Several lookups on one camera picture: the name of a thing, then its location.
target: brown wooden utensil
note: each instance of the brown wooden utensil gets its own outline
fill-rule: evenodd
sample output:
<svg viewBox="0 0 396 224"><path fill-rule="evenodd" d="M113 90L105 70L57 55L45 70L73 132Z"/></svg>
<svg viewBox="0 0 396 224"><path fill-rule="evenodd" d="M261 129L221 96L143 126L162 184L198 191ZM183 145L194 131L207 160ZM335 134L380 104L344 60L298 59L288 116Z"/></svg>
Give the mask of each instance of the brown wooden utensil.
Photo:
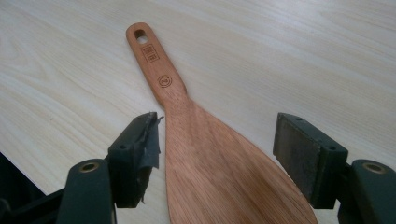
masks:
<svg viewBox="0 0 396 224"><path fill-rule="evenodd" d="M189 98L150 27L128 42L166 118L166 190L172 223L317 223L305 197L245 137Z"/></svg>

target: engraved marking on handle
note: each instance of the engraved marking on handle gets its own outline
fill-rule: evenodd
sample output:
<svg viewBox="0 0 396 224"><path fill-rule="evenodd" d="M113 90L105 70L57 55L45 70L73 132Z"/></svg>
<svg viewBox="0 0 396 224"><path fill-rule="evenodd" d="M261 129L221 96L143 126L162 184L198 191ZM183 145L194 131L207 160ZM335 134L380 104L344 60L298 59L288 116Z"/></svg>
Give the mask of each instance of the engraved marking on handle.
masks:
<svg viewBox="0 0 396 224"><path fill-rule="evenodd" d="M146 61L148 61L148 63L152 63L160 59L157 51L155 51L154 46L152 46L151 44L143 47L142 52L145 55Z"/></svg>
<svg viewBox="0 0 396 224"><path fill-rule="evenodd" d="M158 78L158 83L162 88L166 88L172 84L172 78L168 75L163 75Z"/></svg>

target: light wood tabletop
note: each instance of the light wood tabletop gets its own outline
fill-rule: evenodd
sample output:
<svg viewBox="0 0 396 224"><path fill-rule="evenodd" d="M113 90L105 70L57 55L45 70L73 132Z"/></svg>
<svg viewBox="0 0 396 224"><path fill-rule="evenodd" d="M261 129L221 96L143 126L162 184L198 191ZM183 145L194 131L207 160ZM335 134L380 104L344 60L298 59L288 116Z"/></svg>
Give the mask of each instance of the light wood tabletop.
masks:
<svg viewBox="0 0 396 224"><path fill-rule="evenodd" d="M271 159L278 112L396 169L396 2L0 1L0 151L40 189L103 158L131 120L164 115L125 37L143 21L190 98ZM165 122L145 204L119 223L169 223ZM337 209L315 211L337 223Z"/></svg>

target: wooden turner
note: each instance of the wooden turner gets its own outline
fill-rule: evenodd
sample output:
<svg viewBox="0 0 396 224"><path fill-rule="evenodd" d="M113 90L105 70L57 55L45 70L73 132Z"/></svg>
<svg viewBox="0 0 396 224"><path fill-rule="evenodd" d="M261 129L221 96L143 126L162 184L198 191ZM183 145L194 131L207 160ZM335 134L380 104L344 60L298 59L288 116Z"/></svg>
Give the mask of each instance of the wooden turner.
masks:
<svg viewBox="0 0 396 224"><path fill-rule="evenodd" d="M317 223L305 197L261 150L189 98L150 27L128 42L166 117L172 223Z"/></svg>

